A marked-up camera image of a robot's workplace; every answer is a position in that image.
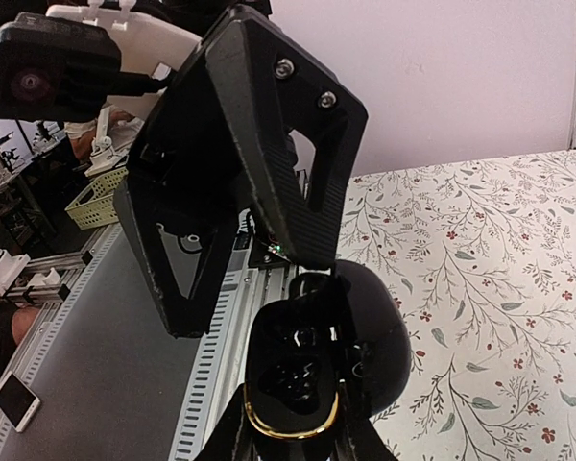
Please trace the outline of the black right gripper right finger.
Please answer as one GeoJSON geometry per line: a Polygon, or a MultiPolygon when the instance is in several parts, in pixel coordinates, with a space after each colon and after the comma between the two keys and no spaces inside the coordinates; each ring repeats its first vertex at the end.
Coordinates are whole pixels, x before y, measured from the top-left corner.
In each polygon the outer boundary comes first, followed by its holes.
{"type": "Polygon", "coordinates": [[[333,459],[341,461],[397,461],[367,418],[357,416],[340,401],[333,459]]]}

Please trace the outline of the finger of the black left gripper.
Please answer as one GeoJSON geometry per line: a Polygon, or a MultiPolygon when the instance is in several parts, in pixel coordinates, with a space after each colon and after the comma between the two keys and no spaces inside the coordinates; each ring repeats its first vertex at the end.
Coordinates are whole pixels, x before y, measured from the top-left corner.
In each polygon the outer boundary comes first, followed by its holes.
{"type": "Polygon", "coordinates": [[[162,97],[132,145],[114,204],[167,332],[209,331],[239,213],[263,207],[273,170],[254,118],[252,69],[185,66],[174,78],[121,74],[120,96],[162,97]]]}
{"type": "Polygon", "coordinates": [[[365,106],[322,62],[245,5],[227,10],[205,60],[270,233],[292,262],[330,268],[368,121],[365,106]]]}

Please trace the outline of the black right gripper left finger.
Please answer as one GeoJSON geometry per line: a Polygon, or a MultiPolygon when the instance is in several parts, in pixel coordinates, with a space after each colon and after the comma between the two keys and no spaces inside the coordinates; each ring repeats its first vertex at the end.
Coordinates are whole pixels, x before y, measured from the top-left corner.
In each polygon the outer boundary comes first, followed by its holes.
{"type": "Polygon", "coordinates": [[[204,445],[204,460],[257,460],[254,413],[246,384],[240,384],[204,445]]]}

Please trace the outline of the black earbuds charging case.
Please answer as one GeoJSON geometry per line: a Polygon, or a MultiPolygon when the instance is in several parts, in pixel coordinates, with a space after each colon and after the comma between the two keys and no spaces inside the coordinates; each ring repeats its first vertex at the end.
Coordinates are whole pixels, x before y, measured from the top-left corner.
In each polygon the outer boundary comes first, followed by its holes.
{"type": "Polygon", "coordinates": [[[339,260],[307,272],[256,314],[245,384],[261,460],[334,460],[340,401],[361,418],[389,409],[411,368],[407,327],[381,279],[339,260]]]}

